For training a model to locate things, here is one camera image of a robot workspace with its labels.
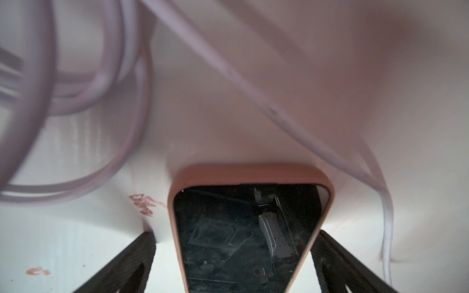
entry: white cable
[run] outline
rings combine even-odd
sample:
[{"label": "white cable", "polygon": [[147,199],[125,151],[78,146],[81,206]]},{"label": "white cable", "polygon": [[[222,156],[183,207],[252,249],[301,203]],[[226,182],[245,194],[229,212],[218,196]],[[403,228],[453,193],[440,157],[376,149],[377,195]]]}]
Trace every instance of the white cable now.
[{"label": "white cable", "polygon": [[145,125],[148,118],[148,110],[150,108],[151,98],[151,80],[150,80],[150,66],[148,53],[144,52],[142,45],[142,54],[135,64],[135,78],[137,84],[137,97],[135,107],[133,110],[133,118],[130,124],[127,137],[125,138],[121,149],[116,157],[106,165],[103,169],[98,171],[89,178],[87,182],[80,186],[56,195],[45,196],[16,196],[16,195],[0,195],[1,203],[21,204],[57,204],[67,202],[79,198],[91,191],[99,188],[104,182],[114,176],[125,164],[132,151],[140,142],[143,135]]},{"label": "white cable", "polygon": [[22,0],[26,58],[20,97],[0,142],[0,190],[28,154],[47,115],[55,78],[56,40],[50,0]]},{"label": "white cable", "polygon": [[[0,63],[16,73],[21,72],[23,60],[15,54],[0,47]],[[90,81],[94,76],[93,72],[87,73],[72,73],[57,71],[55,80],[58,82],[85,82]]]},{"label": "white cable", "polygon": [[[117,78],[119,82],[125,78],[135,64],[140,35],[136,0],[102,0],[101,2],[105,19],[105,42],[101,65],[91,82],[56,83],[54,96],[72,98],[54,102],[49,111],[51,115],[73,114],[94,105],[109,91],[114,80]],[[5,50],[0,53],[9,55],[10,59],[15,58]],[[17,66],[20,62],[21,59],[10,63]],[[17,90],[18,82],[18,75],[0,69],[0,86]],[[1,102],[6,104],[7,100],[2,99]]]},{"label": "white cable", "polygon": [[[104,0],[104,2],[111,3],[113,6],[112,9],[115,9],[115,4],[113,0]],[[21,193],[55,193],[62,192],[60,194],[46,195],[46,196],[36,196],[36,197],[25,197],[25,196],[11,196],[11,195],[0,195],[0,202],[4,203],[16,203],[16,204],[51,204],[51,203],[60,203],[63,201],[69,201],[74,198],[83,196],[99,186],[101,186],[105,181],[111,178],[115,173],[117,173],[123,164],[127,161],[132,151],[140,142],[140,138],[144,131],[146,120],[148,117],[149,102],[150,102],[150,66],[149,60],[150,57],[146,52],[144,45],[140,45],[140,25],[138,19],[138,7],[136,0],[121,0],[122,10],[123,10],[123,27],[125,30],[125,49],[122,63],[119,70],[119,79],[125,78],[127,72],[135,68],[136,84],[137,84],[137,99],[136,106],[134,109],[133,120],[131,122],[129,132],[124,143],[121,146],[116,157],[105,167],[96,171],[93,174],[85,176],[83,178],[62,182],[58,184],[50,185],[7,185],[4,188],[5,191],[21,192]],[[117,19],[122,22],[122,17],[119,15],[112,15],[108,13],[109,18]],[[0,48],[0,59],[5,60],[7,66],[10,66],[12,69],[16,69],[18,66],[21,66],[23,61],[16,57],[15,55],[9,53],[6,50]],[[63,80],[73,80],[75,76],[73,74],[63,74]],[[8,107],[12,107],[16,104],[15,98],[6,95],[3,92],[0,92],[0,105],[6,101]]]},{"label": "white cable", "polygon": [[190,48],[215,68],[240,92],[245,94],[268,118],[296,139],[304,147],[316,153],[324,161],[376,190],[381,196],[384,213],[383,271],[385,281],[391,285],[390,252],[393,234],[392,200],[386,187],[363,169],[351,164],[317,137],[298,124],[268,95],[253,85],[237,70],[208,39],[195,27],[191,20],[169,0],[142,0],[147,7],[170,27]]}]

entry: white wall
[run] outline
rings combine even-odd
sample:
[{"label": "white wall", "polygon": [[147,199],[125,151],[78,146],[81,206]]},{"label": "white wall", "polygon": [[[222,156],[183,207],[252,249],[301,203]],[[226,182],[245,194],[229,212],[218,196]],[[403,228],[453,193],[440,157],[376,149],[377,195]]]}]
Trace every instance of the white wall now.
[{"label": "white wall", "polygon": [[[428,17],[429,10],[417,4],[422,9],[400,5],[383,10],[376,3],[339,0],[256,0],[247,7],[235,5],[230,13],[214,0],[177,3],[311,132],[359,164],[354,137],[360,133],[370,145],[395,204],[395,288],[404,293],[465,291],[467,44],[452,42],[458,38],[445,34],[445,22]],[[7,26],[18,22],[14,6],[14,1],[0,3],[5,16],[0,17],[0,45],[19,50],[19,28]],[[93,1],[57,1],[61,68],[96,66],[102,41],[95,6]],[[458,19],[468,15],[463,5],[443,6]],[[233,17],[233,12],[250,12],[248,19],[256,22],[249,7],[267,19],[260,30],[274,36],[279,51]],[[414,16],[420,20],[412,21]],[[458,23],[449,24],[448,32],[455,28]],[[143,145],[115,178],[82,199],[53,207],[0,207],[0,259],[6,260],[0,264],[0,291],[36,287],[71,292],[143,230],[128,196],[144,193],[166,203],[172,177],[195,163],[318,165],[337,189],[324,229],[382,275],[382,212],[373,191],[279,130],[165,25],[157,26],[151,48],[154,100]],[[91,110],[50,119],[15,180],[58,182],[105,164],[124,136],[132,90],[128,81],[114,98]],[[0,114],[5,120],[7,113]],[[148,291],[182,292],[167,210],[158,205],[145,220],[159,243]],[[51,275],[25,275],[39,265]],[[291,292],[319,292],[314,274],[309,260]]]}]

